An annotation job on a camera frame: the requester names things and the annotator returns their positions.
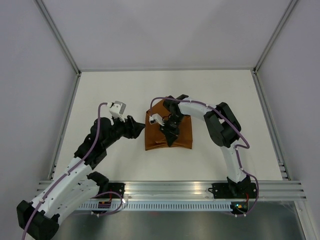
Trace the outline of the orange-brown cloth napkin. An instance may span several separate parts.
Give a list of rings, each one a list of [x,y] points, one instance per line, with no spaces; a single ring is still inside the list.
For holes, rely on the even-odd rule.
[[[164,120],[169,118],[170,112],[163,106],[164,100],[153,105],[152,113],[159,114]],[[158,123],[150,124],[149,122],[150,111],[145,113],[145,134],[144,145],[145,150],[155,150],[160,148],[168,148],[165,135],[160,131],[161,125]],[[177,140],[174,141],[171,147],[180,147],[192,149],[193,146],[193,133],[192,133],[192,120],[190,116],[185,116],[179,125],[179,135]]]

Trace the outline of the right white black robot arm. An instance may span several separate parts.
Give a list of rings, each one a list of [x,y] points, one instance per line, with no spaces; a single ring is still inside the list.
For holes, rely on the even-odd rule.
[[[225,102],[212,107],[192,100],[182,94],[178,98],[164,98],[164,108],[169,111],[167,119],[160,123],[160,131],[164,134],[168,147],[172,147],[180,136],[180,124],[187,116],[205,122],[211,140],[220,147],[227,169],[227,193],[233,198],[248,197],[255,193],[255,184],[245,173],[238,159],[239,136],[241,125]]]

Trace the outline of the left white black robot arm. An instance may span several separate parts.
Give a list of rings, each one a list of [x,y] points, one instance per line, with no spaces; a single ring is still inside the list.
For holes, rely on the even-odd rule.
[[[124,120],[99,117],[78,147],[65,170],[31,201],[21,201],[16,210],[22,236],[51,240],[62,222],[87,200],[104,198],[109,193],[109,179],[95,171],[107,156],[107,148],[120,138],[136,139],[144,123],[127,116]]]

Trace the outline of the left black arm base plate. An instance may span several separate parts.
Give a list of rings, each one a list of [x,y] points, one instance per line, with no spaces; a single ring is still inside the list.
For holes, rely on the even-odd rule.
[[[104,195],[104,198],[120,199],[118,195],[123,198],[125,193],[125,186],[126,184],[124,182],[110,182],[106,188],[107,193]]]

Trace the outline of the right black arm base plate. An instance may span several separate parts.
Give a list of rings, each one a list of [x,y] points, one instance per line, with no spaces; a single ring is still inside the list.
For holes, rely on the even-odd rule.
[[[228,183],[213,183],[211,188],[215,199],[255,199],[258,195],[257,185],[253,182],[245,187],[234,187],[232,190]]]

